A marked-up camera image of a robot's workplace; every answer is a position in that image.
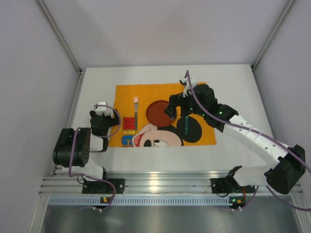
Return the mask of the red round plastic plate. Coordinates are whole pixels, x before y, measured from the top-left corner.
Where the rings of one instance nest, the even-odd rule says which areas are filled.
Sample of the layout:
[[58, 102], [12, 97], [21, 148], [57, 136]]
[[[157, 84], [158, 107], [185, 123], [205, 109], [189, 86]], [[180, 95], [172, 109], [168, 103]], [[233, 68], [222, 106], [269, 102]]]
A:
[[169, 102], [166, 100], [157, 100], [152, 102], [147, 110], [147, 120], [157, 127], [167, 127], [174, 122], [174, 119], [169, 118], [164, 110], [168, 107]]

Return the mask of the orange Mickey Mouse placemat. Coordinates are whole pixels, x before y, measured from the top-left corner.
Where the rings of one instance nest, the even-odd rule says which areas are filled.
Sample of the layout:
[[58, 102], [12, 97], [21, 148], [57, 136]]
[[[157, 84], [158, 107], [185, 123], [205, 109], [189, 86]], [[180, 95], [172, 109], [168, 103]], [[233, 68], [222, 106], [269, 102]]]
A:
[[[169, 100], [172, 94], [183, 92], [176, 83], [118, 85], [114, 108], [121, 116], [121, 129], [111, 137], [111, 147], [180, 147], [215, 145], [214, 129], [196, 115], [189, 115], [188, 135], [185, 136], [185, 117], [177, 118], [167, 127], [157, 127], [146, 117], [148, 106], [157, 100]], [[135, 130], [133, 98], [138, 97], [138, 130]]]

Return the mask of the metal fork green handle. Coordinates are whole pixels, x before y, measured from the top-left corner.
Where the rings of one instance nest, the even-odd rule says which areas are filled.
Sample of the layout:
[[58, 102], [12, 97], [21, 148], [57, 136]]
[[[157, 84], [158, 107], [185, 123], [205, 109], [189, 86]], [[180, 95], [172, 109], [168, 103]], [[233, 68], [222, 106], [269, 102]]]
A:
[[138, 130], [138, 97], [133, 98], [135, 108], [135, 130]]

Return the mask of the metal spoon green handle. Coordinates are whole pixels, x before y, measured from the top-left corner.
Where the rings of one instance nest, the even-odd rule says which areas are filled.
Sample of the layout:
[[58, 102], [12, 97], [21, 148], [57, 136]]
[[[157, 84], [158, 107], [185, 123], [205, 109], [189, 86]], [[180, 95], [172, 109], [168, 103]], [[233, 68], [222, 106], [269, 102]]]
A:
[[189, 116], [185, 117], [185, 136], [188, 135], [188, 128], [189, 128]]

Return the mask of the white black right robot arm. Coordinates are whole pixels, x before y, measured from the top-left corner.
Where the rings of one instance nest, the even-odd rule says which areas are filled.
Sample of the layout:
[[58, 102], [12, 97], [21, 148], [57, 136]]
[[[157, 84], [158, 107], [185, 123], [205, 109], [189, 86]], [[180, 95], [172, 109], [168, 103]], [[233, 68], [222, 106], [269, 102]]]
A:
[[232, 189], [244, 186], [268, 186], [281, 194], [288, 194], [306, 172], [305, 150], [277, 141], [253, 127], [232, 107], [218, 103], [214, 90], [207, 84], [198, 84], [189, 73], [179, 81], [184, 91], [170, 95], [165, 114], [171, 119], [194, 114], [207, 125], [226, 134], [258, 155], [264, 166], [236, 166], [226, 175], [225, 182]]

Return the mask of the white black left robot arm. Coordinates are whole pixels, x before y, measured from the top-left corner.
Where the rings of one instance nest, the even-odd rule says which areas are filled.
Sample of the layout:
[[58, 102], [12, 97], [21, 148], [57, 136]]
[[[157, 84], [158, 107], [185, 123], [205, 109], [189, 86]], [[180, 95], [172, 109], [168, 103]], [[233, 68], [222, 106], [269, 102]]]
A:
[[52, 153], [55, 165], [68, 169], [69, 177], [81, 176], [89, 182], [113, 185], [106, 170], [90, 159], [93, 152], [106, 152], [109, 138], [121, 128], [118, 110], [99, 102], [93, 105], [90, 127], [63, 128]]

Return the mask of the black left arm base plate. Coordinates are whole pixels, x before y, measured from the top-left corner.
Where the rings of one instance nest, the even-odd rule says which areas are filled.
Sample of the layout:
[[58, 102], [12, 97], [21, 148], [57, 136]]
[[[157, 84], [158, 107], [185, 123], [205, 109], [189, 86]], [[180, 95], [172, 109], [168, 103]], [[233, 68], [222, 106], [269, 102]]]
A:
[[[125, 189], [125, 179], [109, 179], [116, 188], [116, 194], [123, 194]], [[83, 194], [113, 194], [113, 187], [110, 184], [99, 181], [84, 180]]]

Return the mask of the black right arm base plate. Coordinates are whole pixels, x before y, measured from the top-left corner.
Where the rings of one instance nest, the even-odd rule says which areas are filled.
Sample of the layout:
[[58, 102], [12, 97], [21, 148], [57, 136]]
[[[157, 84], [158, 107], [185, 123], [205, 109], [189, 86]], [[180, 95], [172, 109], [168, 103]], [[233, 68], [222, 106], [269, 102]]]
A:
[[243, 193], [246, 194], [254, 193], [255, 187], [251, 185], [239, 186], [237, 183], [230, 183], [226, 178], [212, 178], [210, 179], [211, 188], [213, 194], [232, 194], [232, 193]]

